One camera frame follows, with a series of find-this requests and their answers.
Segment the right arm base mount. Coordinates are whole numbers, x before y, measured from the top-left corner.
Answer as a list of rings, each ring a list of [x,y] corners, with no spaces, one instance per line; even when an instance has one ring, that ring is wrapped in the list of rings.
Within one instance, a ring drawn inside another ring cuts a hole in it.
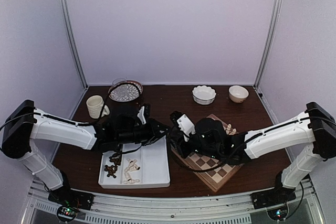
[[[296,194],[294,192],[277,193],[273,189],[252,193],[250,196],[254,209],[284,204],[288,201],[296,199]]]

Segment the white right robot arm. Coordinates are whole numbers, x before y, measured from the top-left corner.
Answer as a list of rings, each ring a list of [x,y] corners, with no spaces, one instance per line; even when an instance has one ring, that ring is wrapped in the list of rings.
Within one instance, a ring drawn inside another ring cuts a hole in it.
[[[289,196],[322,160],[335,157],[335,119],[316,102],[285,122],[230,135],[219,120],[203,118],[193,123],[186,114],[175,111],[170,119],[175,126],[171,144],[182,158],[198,153],[214,158],[221,165],[240,165],[265,154],[293,145],[305,148],[291,165],[279,172],[275,188],[269,192],[272,203]]]

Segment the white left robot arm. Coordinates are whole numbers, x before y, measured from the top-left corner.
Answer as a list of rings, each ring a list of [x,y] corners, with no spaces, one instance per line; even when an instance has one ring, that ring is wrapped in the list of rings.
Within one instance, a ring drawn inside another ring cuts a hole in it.
[[[81,123],[45,113],[24,101],[6,120],[3,153],[22,162],[64,205],[75,192],[66,176],[35,145],[35,140],[69,144],[102,155],[99,185],[104,189],[164,188],[170,185],[166,134],[169,128],[150,117],[150,106],[118,106],[102,123]]]

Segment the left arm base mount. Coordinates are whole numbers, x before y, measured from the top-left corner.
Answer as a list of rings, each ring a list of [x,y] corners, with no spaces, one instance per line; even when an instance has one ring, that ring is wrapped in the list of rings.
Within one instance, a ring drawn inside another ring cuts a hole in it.
[[[73,209],[90,210],[93,204],[94,195],[72,190],[69,199],[62,200],[55,194],[49,193],[48,200]]]

